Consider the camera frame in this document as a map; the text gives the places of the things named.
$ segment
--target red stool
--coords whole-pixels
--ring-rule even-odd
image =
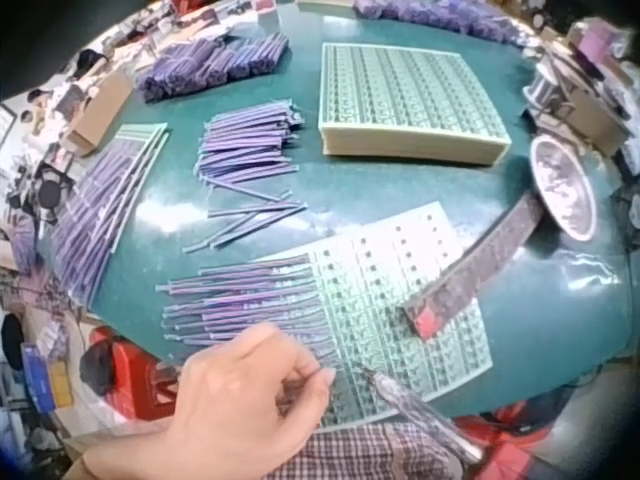
[[[93,329],[91,345],[117,336],[109,327]],[[122,337],[112,345],[115,387],[104,399],[128,419],[157,420],[173,415],[176,404],[175,375],[167,379],[158,359]]]

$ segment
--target floor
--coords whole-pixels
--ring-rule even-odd
[[[533,451],[580,476],[602,460],[608,444],[619,435],[636,408],[639,380],[637,370],[605,368],[595,380],[576,390],[551,434]]]

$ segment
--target metal bowl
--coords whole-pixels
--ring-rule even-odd
[[[531,169],[542,201],[558,226],[586,242],[596,231],[597,210],[591,183],[579,159],[550,135],[531,144]]]

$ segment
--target green round table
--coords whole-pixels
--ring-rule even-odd
[[[531,187],[530,137],[521,120],[521,89],[533,66],[514,47],[386,20],[356,19],[348,9],[277,14],[245,25],[249,35],[280,29],[291,53],[278,73],[197,95],[144,105],[132,95],[116,121],[167,122],[171,136],[133,210],[92,309],[122,335],[158,357],[175,361],[175,343],[162,337],[164,294],[156,284],[189,276],[206,265],[246,262],[339,234],[407,209],[439,201],[465,248],[473,244],[524,190]],[[322,154],[317,130],[323,41],[377,43],[455,51],[484,85],[509,131],[509,154],[489,169],[382,158],[342,159]],[[181,253],[219,224],[207,209],[232,206],[237,195],[214,198],[192,173],[203,122],[216,113],[292,98],[306,117],[298,148],[300,172],[256,188],[291,188],[309,210],[244,238],[222,251]],[[609,195],[618,186],[609,167],[587,160],[599,208],[596,237],[585,244],[543,221],[525,248],[480,295],[493,368],[435,405],[454,416],[494,409],[575,379],[620,352],[632,331],[627,257],[611,217]]]

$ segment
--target black office chair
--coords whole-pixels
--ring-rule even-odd
[[[75,182],[66,173],[45,162],[38,166],[34,178],[34,190],[38,206],[47,211],[47,217],[43,220],[55,225],[58,223],[55,211],[64,198],[69,196]]]

